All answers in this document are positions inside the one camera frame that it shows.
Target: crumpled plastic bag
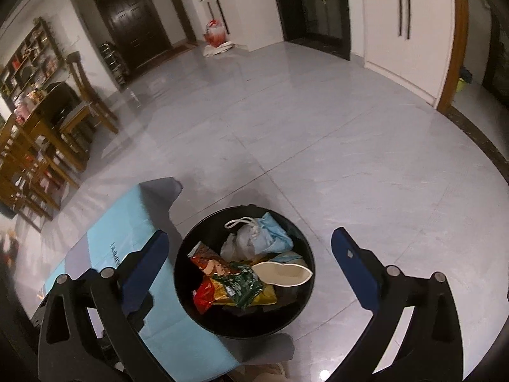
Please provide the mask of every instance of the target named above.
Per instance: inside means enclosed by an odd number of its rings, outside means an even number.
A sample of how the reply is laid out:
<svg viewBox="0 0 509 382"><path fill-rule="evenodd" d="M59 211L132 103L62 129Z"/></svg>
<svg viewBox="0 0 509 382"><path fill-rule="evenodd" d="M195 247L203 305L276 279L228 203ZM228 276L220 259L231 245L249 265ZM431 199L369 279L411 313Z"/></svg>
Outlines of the crumpled plastic bag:
<svg viewBox="0 0 509 382"><path fill-rule="evenodd" d="M245 223L237 235L230 234L221 248L221 257L227 262L256 260L269 253L282 253L293 248L293 241L276 220L266 212L261 218L242 217L225 224L233 228Z"/></svg>

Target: doorway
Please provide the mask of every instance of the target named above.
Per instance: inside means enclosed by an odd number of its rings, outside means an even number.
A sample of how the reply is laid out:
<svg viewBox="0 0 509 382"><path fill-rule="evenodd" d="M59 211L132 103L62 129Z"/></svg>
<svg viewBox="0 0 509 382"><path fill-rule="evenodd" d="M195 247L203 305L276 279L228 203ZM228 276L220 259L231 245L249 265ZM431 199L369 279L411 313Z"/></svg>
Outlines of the doorway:
<svg viewBox="0 0 509 382"><path fill-rule="evenodd" d="M152 0L95 0L131 71L171 49Z"/></svg>
<svg viewBox="0 0 509 382"><path fill-rule="evenodd" d="M348 0L276 0L284 39L350 59Z"/></svg>

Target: floor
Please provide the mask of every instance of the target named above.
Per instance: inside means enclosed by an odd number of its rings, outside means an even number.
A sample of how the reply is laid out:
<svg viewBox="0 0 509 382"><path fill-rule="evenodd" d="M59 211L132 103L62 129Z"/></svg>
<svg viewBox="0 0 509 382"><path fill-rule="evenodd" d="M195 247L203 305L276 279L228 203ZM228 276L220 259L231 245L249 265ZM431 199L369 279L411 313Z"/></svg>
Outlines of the floor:
<svg viewBox="0 0 509 382"><path fill-rule="evenodd" d="M325 379L371 316L331 254L339 226L408 275L447 275L466 374L500 331L509 313L507 183L467 135L403 87L289 43L213 58L197 48L143 75L115 107L119 135L98 133L80 189L44 225L42 242L20 249L15 278L29 314L44 279L106 208L137 182L173 176L184 186L170 214L182 235L217 209L253 202L311 243L315 288L285 330L295 382Z"/></svg>
<svg viewBox="0 0 509 382"><path fill-rule="evenodd" d="M465 85L456 93L453 105L509 160L509 110L506 107L477 83Z"/></svg>

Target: dark marble threshold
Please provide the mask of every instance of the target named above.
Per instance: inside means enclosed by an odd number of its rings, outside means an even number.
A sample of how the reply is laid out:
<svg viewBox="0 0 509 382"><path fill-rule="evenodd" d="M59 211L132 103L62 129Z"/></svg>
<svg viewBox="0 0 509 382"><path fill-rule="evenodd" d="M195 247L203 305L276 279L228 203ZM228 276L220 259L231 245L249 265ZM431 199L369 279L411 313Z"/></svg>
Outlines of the dark marble threshold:
<svg viewBox="0 0 509 382"><path fill-rule="evenodd" d="M509 184L509 163L500 153L492 141L490 141L482 131L475 126L464 114L457 110L454 106L450 106L445 113L458 128L465 132L468 137L475 142L477 146L483 151L491 162L496 166L498 171L502 174L506 182Z"/></svg>

